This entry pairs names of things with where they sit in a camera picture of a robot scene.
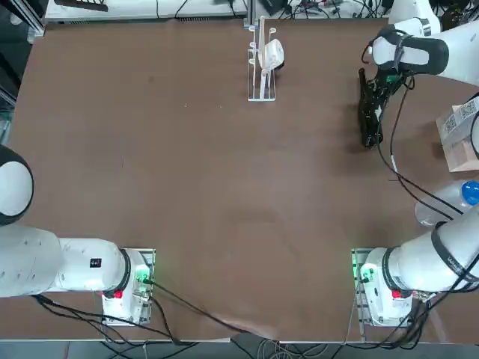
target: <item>label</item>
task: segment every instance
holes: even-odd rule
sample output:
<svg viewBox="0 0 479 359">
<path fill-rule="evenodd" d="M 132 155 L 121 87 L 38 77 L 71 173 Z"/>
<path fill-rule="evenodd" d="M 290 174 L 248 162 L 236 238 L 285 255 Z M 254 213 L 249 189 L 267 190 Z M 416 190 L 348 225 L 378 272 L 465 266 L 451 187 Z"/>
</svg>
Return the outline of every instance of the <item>label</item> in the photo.
<svg viewBox="0 0 479 359">
<path fill-rule="evenodd" d="M 456 128 L 456 126 L 457 126 L 456 118 L 454 114 L 452 114 L 444 123 L 444 131 L 446 132 L 446 134 L 450 134 L 452 130 Z"/>
<path fill-rule="evenodd" d="M 91 258 L 90 259 L 90 268 L 99 268 L 102 266 L 101 258 Z"/>
<path fill-rule="evenodd" d="M 460 113 L 463 120 L 467 117 L 475 114 L 478 110 L 476 109 L 475 101 L 472 99 L 469 102 L 466 102 L 464 105 L 461 106 Z"/>
</svg>

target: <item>white robotic arm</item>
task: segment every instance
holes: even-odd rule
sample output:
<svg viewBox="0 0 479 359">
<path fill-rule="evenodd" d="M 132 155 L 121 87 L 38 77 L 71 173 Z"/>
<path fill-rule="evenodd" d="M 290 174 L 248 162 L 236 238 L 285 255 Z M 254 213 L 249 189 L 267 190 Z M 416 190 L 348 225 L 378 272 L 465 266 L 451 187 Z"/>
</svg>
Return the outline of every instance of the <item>white robotic arm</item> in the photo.
<svg viewBox="0 0 479 359">
<path fill-rule="evenodd" d="M 147 317 L 151 286 L 143 280 L 151 279 L 151 268 L 143 253 L 102 239 L 59 239 L 15 224 L 28 210 L 33 193 L 26 161 L 0 145 L 0 298 L 101 292 L 104 314 L 135 323 Z"/>
<path fill-rule="evenodd" d="M 428 0 L 395 1 L 370 52 L 382 70 L 430 74 L 479 85 L 479 22 L 441 32 Z"/>
<path fill-rule="evenodd" d="M 370 43 L 379 71 L 430 74 L 479 85 L 479 21 L 441 32 L 428 0 L 396 0 L 389 25 Z M 479 130 L 472 133 L 478 138 Z M 448 291 L 478 255 L 479 208 L 396 248 L 373 249 L 361 267 L 373 325 L 397 326 L 412 294 Z M 479 286 L 479 265 L 455 290 Z"/>
</svg>

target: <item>clear plastic bottle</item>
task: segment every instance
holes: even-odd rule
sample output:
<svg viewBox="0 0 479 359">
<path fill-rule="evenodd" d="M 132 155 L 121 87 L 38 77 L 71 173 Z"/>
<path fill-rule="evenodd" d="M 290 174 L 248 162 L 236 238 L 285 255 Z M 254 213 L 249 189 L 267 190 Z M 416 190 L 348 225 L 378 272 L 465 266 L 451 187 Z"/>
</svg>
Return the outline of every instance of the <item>clear plastic bottle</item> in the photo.
<svg viewBox="0 0 479 359">
<path fill-rule="evenodd" d="M 454 181 L 443 189 L 434 193 L 435 196 L 445 200 L 464 213 L 479 203 L 479 182 L 459 180 Z M 421 200 L 434 208 L 450 215 L 452 218 L 460 216 L 459 213 L 441 202 L 427 196 Z M 433 227 L 440 221 L 449 221 L 445 216 L 427 208 L 424 204 L 417 202 L 415 216 L 420 224 L 425 227 Z"/>
</svg>

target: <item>brown tabletop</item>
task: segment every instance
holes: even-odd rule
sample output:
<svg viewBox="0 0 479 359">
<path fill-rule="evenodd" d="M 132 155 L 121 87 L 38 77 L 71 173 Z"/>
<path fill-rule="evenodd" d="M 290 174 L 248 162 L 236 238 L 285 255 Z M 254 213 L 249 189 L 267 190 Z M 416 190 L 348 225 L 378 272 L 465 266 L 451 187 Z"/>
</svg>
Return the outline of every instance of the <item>brown tabletop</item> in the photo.
<svg viewBox="0 0 479 359">
<path fill-rule="evenodd" d="M 423 231 L 414 200 L 359 141 L 359 58 L 382 23 L 276 25 L 286 65 L 273 103 L 246 100 L 250 34 L 239 20 L 49 28 L 33 46 L 10 141 L 36 180 L 21 222 L 155 248 L 156 279 L 223 320 L 280 340 L 341 342 L 353 303 L 351 248 L 398 245 Z M 434 120 L 474 92 L 417 77 L 396 158 L 429 190 L 457 178 Z M 90 293 L 51 296 L 101 310 Z M 232 334 L 156 296 L 179 337 Z M 477 299 L 445 301 L 424 340 L 479 342 Z M 3 338 L 100 338 L 30 298 L 0 304 Z M 152 326 L 162 327 L 157 312 Z M 349 340 L 361 339 L 358 328 L 355 311 Z"/>
</svg>

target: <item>sticker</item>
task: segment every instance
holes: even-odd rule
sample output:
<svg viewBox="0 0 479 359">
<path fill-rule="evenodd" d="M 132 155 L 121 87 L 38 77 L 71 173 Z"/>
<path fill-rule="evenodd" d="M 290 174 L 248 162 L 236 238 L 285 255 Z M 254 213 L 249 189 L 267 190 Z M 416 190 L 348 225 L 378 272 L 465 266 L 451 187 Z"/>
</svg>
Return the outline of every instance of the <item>sticker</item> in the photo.
<svg viewBox="0 0 479 359">
<path fill-rule="evenodd" d="M 100 268 L 102 266 L 101 258 L 91 258 L 90 259 L 90 268 Z"/>
</svg>

